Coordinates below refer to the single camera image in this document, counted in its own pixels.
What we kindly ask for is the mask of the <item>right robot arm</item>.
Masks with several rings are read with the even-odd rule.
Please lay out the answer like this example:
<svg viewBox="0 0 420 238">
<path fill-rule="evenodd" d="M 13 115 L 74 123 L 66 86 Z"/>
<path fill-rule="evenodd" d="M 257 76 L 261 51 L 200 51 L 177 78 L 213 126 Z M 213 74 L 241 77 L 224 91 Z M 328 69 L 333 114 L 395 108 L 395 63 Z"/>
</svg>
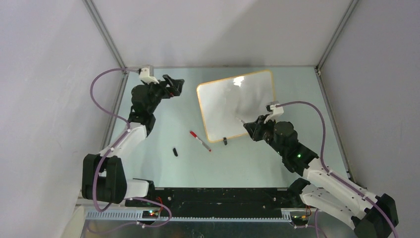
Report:
<svg viewBox="0 0 420 238">
<path fill-rule="evenodd" d="M 282 163 L 300 178 L 288 187 L 294 207 L 314 207 L 350 227 L 359 238 L 396 236 L 399 218 L 395 200 L 377 196 L 323 165 L 320 157 L 298 141 L 292 123 L 266 120 L 266 115 L 243 126 L 253 141 L 266 142 Z"/>
</svg>

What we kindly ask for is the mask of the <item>yellow framed whiteboard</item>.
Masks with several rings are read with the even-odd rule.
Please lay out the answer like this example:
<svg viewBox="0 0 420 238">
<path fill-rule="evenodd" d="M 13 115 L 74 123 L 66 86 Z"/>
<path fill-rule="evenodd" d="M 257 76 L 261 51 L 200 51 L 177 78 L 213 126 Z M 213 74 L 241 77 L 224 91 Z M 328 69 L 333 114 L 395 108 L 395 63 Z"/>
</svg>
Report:
<svg viewBox="0 0 420 238">
<path fill-rule="evenodd" d="M 266 69 L 197 86 L 197 96 L 207 140 L 211 143 L 246 135 L 243 124 L 267 113 L 275 101 L 273 73 Z"/>
</svg>

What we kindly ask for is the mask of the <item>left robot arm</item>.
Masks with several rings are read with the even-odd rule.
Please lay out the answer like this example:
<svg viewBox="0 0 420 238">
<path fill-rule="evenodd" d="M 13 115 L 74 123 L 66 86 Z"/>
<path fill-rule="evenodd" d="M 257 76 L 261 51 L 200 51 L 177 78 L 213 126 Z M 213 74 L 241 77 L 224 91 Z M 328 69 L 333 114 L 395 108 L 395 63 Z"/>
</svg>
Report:
<svg viewBox="0 0 420 238">
<path fill-rule="evenodd" d="M 154 111 L 163 99 L 180 96 L 185 81 L 163 75 L 163 80 L 142 76 L 142 84 L 131 91 L 131 109 L 119 137 L 97 154 L 83 160 L 82 196 L 85 199 L 118 204 L 137 197 L 144 206 L 152 206 L 157 194 L 150 181 L 134 177 L 131 154 L 153 130 Z"/>
</svg>

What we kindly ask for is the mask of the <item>red capped marker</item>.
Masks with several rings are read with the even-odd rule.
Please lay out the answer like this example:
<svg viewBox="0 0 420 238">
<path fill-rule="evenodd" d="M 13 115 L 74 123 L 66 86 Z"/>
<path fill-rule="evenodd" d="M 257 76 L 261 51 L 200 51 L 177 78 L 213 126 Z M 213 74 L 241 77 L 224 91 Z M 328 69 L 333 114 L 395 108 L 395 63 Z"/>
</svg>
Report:
<svg viewBox="0 0 420 238">
<path fill-rule="evenodd" d="M 190 134 L 196 139 L 196 140 L 198 140 L 200 143 L 201 143 L 201 145 L 202 146 L 204 146 L 205 147 L 205 149 L 207 150 L 207 151 L 209 151 L 209 152 L 211 152 L 212 151 L 212 149 L 208 146 L 208 145 L 206 145 L 205 143 L 204 143 L 204 141 L 203 140 L 201 140 L 193 131 L 190 131 Z"/>
</svg>

